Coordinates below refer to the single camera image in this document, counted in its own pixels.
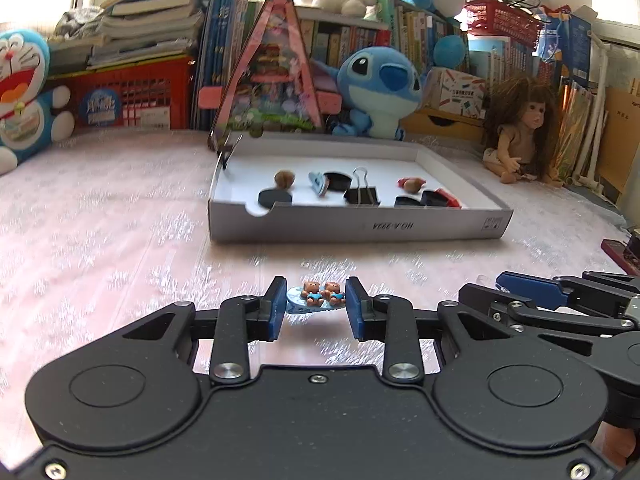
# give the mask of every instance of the red plastic basket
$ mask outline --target red plastic basket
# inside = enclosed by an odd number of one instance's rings
[[[47,88],[71,90],[76,127],[189,127],[193,59],[180,56],[50,78]]]
[[[465,9],[470,34],[509,36],[529,48],[538,44],[538,35],[544,24],[523,10],[498,0],[471,0]]]

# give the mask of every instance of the brown ball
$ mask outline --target brown ball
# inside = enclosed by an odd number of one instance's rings
[[[278,173],[276,173],[276,176],[273,177],[276,186],[280,189],[289,189],[291,186],[293,186],[293,181],[295,179],[295,173],[289,170],[280,170]]]
[[[402,186],[402,188],[407,193],[412,193],[412,194],[419,192],[421,187],[422,187],[422,182],[418,178],[409,178],[404,183],[404,186]]]

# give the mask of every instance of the blue gripper pad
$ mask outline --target blue gripper pad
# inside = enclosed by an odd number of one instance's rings
[[[495,281],[511,294],[529,298],[542,308],[556,310],[559,306],[566,306],[568,295],[562,291],[562,287],[555,280],[507,271],[498,276]]]
[[[353,337],[362,341],[364,337],[364,320],[362,319],[362,304],[360,303],[360,298],[358,297],[353,284],[351,283],[351,278],[347,279],[347,282],[344,286],[344,303],[347,307],[347,316],[349,317],[349,324],[351,325],[351,331],[353,332]]]
[[[282,280],[271,302],[271,315],[269,317],[269,339],[276,341],[280,335],[280,327],[287,309],[287,280]]]

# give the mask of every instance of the white cardboard box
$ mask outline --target white cardboard box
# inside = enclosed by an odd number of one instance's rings
[[[424,102],[429,108],[480,118],[484,79],[450,68],[434,67],[427,76]]]
[[[233,143],[239,134],[232,134]],[[348,205],[343,193],[318,198],[310,171],[368,169],[380,206]],[[296,174],[292,203],[262,208],[258,193],[274,187],[279,170]],[[462,204],[447,207],[394,207],[407,195],[398,179],[419,176],[423,189],[444,188]],[[420,144],[310,134],[244,134],[226,170],[220,160],[209,191],[209,233],[217,242],[388,242],[499,238],[513,214],[497,196],[454,164]]]

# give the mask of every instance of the human hand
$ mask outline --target human hand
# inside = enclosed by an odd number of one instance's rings
[[[632,430],[623,430],[603,422],[593,444],[616,466],[623,468],[626,459],[636,449],[636,436]]]
[[[504,168],[509,173],[516,173],[520,169],[520,157],[509,157],[504,161]]]

